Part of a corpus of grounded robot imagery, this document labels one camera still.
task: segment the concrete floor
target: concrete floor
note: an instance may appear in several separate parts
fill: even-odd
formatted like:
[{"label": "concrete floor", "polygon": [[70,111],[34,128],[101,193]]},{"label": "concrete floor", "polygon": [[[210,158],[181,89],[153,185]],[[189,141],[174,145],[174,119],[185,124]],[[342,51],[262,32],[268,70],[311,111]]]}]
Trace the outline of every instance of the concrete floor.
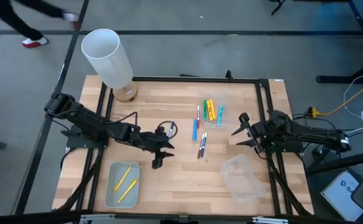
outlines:
[{"label": "concrete floor", "polygon": [[[82,1],[50,2],[79,11]],[[363,15],[363,2],[356,2]],[[83,30],[359,30],[347,3],[287,1],[274,16],[268,1],[244,0],[120,0],[91,1]],[[70,29],[63,21],[47,18],[15,4],[25,21],[38,29]],[[9,27],[0,21],[0,30]],[[27,50],[20,35],[0,35],[0,215],[10,214],[43,120],[43,108],[57,82],[70,42],[70,35],[47,36],[50,44]],[[80,36],[71,61],[64,93],[80,97],[85,75],[95,74],[81,53]],[[347,85],[318,84],[317,75],[350,75],[363,67],[361,37],[264,37],[219,35],[123,35],[124,48],[136,76],[223,77],[232,70],[235,77],[282,78],[293,113],[309,106],[331,111],[342,103]],[[350,96],[362,88],[351,88]],[[363,94],[349,109],[363,110]],[[363,121],[344,110],[328,116],[341,129],[358,128]],[[326,127],[326,124],[310,122]],[[59,163],[66,138],[53,124],[27,213],[51,209]],[[352,139],[353,151],[363,152],[363,141]],[[306,153],[306,164],[312,162]],[[363,174],[363,165],[353,167]]]}]

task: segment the gray tray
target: gray tray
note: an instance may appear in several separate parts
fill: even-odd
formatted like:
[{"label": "gray tray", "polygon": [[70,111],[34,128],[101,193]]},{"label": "gray tray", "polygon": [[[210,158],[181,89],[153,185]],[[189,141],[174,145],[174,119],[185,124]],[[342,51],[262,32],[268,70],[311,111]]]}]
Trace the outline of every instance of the gray tray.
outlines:
[{"label": "gray tray", "polygon": [[[132,166],[124,182],[119,187],[118,191],[114,193],[114,188],[118,182],[124,176],[126,170]],[[138,179],[135,186],[131,191],[124,197],[120,203],[117,201],[122,197],[124,192],[130,186],[134,179]],[[108,208],[133,208],[137,203],[139,196],[139,185],[140,185],[140,166],[136,162],[114,162],[111,164],[109,169],[109,177],[107,182],[106,200],[105,205]]]}]

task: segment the blue pen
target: blue pen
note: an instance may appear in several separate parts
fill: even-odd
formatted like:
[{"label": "blue pen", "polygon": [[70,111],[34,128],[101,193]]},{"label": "blue pen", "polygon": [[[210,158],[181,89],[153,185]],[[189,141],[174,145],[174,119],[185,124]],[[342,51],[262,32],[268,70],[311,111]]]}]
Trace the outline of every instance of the blue pen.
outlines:
[{"label": "blue pen", "polygon": [[175,125],[175,121],[172,121],[172,124],[170,125],[170,130],[169,130],[168,138],[170,138],[170,136],[172,136],[172,131],[173,131],[173,126],[174,125]]},{"label": "blue pen", "polygon": [[219,107],[219,115],[218,115],[218,125],[221,123],[221,115],[223,114],[223,105]]},{"label": "blue pen", "polygon": [[196,126],[198,121],[194,119],[194,132],[193,132],[193,141],[196,142]]},{"label": "blue pen", "polygon": [[204,156],[205,148],[206,148],[206,135],[205,133],[204,140],[202,141],[202,150],[201,150],[201,158]]}]

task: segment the wooden table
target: wooden table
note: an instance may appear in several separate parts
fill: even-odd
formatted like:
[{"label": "wooden table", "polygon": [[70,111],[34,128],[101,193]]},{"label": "wooden table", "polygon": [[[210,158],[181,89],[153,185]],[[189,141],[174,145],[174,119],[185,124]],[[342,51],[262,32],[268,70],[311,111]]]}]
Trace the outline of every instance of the wooden table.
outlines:
[{"label": "wooden table", "polygon": [[[273,107],[291,116],[285,84],[282,80],[269,80]],[[98,189],[94,202],[95,212],[122,213],[161,213],[190,215],[274,215],[270,190],[269,173],[265,160],[259,159],[253,149],[235,144],[247,139],[246,132],[231,136],[240,123],[238,116],[247,112],[251,124],[260,121],[255,86],[246,83],[184,83],[184,82],[137,82],[139,96],[130,103],[114,100],[111,120],[117,120],[137,111],[138,125],[142,131],[154,131],[159,123],[175,120],[178,134],[170,142],[175,149],[167,149],[174,157],[163,160],[163,167],[151,169],[154,155],[130,146],[121,145],[110,139],[104,151],[103,163],[99,175]],[[85,80],[80,102],[90,110],[96,111],[101,79],[88,75]],[[265,110],[267,102],[264,91]],[[222,96],[229,99],[229,124],[226,129],[205,129],[208,132],[207,148],[203,159],[197,159],[199,140],[192,141],[193,120],[196,118],[196,106],[210,96]],[[133,118],[125,122],[133,123]],[[86,149],[78,149],[64,161],[60,174],[53,208],[63,205],[81,181]],[[231,197],[220,174],[221,164],[238,154],[245,154],[256,177],[265,186],[266,193],[254,202],[239,204]],[[288,185],[297,199],[311,213],[310,193],[305,171],[299,158],[294,153],[283,154]],[[115,161],[136,161],[140,164],[140,188],[137,205],[132,209],[111,209],[104,205],[109,167]],[[278,196],[285,211],[283,194],[278,186]],[[87,207],[90,186],[86,188],[83,208]]]}]

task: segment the white cylinder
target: white cylinder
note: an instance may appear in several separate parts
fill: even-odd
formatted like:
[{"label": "white cylinder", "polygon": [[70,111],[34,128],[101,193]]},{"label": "white cylinder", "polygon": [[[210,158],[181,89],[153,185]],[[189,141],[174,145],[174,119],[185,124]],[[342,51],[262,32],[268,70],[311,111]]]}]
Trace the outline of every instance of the white cylinder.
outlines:
[{"label": "white cylinder", "polygon": [[132,81],[131,64],[114,31],[92,31],[83,39],[81,47],[83,54],[108,87],[122,88]]}]

